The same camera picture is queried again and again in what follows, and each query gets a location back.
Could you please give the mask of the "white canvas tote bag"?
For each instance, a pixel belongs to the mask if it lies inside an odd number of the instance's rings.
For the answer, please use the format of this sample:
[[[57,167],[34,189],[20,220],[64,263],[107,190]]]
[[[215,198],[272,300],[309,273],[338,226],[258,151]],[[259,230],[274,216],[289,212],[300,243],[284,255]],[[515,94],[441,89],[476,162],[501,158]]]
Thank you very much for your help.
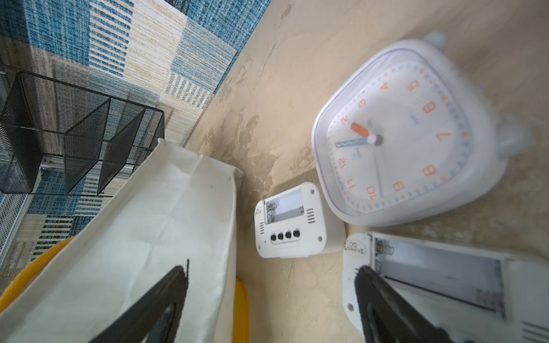
[[[109,204],[1,313],[3,342],[89,342],[170,270],[189,288],[177,342],[231,342],[237,167],[160,140]]]

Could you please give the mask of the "white square alarm clock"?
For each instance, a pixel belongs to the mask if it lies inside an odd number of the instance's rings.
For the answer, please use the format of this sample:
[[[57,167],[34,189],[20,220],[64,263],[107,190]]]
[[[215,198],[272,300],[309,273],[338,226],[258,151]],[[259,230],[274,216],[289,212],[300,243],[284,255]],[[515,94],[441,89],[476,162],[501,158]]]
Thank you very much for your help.
[[[468,204],[533,143],[500,120],[432,31],[380,50],[334,93],[312,131],[317,173],[344,222],[388,227]]]

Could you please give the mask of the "white digital clock back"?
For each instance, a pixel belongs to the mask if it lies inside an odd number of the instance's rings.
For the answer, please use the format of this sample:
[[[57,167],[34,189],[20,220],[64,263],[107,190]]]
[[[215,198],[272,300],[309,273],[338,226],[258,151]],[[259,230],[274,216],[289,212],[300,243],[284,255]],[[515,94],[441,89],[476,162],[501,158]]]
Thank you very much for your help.
[[[548,261],[379,232],[349,236],[343,306],[361,330],[355,278],[371,267],[454,342],[547,342]]]

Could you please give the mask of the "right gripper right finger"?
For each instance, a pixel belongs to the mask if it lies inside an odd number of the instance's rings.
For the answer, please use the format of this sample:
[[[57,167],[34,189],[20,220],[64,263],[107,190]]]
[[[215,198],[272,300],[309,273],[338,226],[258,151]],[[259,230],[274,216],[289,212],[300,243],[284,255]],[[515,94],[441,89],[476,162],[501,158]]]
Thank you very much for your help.
[[[369,266],[357,272],[355,293],[366,342],[449,342]]]

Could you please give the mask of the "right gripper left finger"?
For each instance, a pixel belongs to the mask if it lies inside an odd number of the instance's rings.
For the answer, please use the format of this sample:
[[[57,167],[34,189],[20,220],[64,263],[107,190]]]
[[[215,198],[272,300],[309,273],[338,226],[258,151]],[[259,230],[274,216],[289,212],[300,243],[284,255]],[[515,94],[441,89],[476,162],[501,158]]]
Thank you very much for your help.
[[[172,268],[93,342],[173,342],[189,287],[190,262]]]

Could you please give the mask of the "small white gadget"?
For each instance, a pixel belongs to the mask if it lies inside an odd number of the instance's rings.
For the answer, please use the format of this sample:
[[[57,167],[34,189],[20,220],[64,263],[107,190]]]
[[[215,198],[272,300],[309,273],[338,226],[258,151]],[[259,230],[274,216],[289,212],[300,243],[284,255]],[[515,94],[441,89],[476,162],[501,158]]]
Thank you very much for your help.
[[[255,247],[260,257],[299,258],[338,252],[346,231],[320,186],[304,182],[261,200],[254,210]]]

